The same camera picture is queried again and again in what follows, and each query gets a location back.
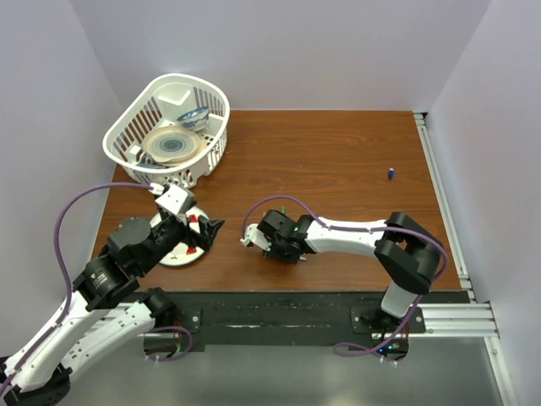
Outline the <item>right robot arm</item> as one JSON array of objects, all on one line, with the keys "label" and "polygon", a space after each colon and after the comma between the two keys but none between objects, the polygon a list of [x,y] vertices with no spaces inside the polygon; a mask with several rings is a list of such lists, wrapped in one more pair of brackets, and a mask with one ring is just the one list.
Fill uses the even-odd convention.
[{"label": "right robot arm", "polygon": [[341,252],[375,258],[391,278],[376,312],[379,327],[396,332],[415,300],[430,290],[446,253],[440,242],[401,212],[386,220],[340,222],[271,210],[243,232],[242,243],[265,257],[297,263],[304,255]]}]

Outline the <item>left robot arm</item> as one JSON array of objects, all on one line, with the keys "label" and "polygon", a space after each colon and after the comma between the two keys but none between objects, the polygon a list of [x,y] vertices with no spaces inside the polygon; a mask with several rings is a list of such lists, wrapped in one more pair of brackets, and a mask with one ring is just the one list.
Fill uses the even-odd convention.
[{"label": "left robot arm", "polygon": [[1,359],[1,393],[8,405],[56,405],[71,384],[103,356],[145,332],[177,329],[178,308],[161,288],[143,293],[106,325],[93,326],[139,287],[139,279],[178,244],[204,251],[223,220],[200,216],[198,229],[172,215],[151,225],[125,219],[100,254],[74,280],[51,320],[18,353]]}]

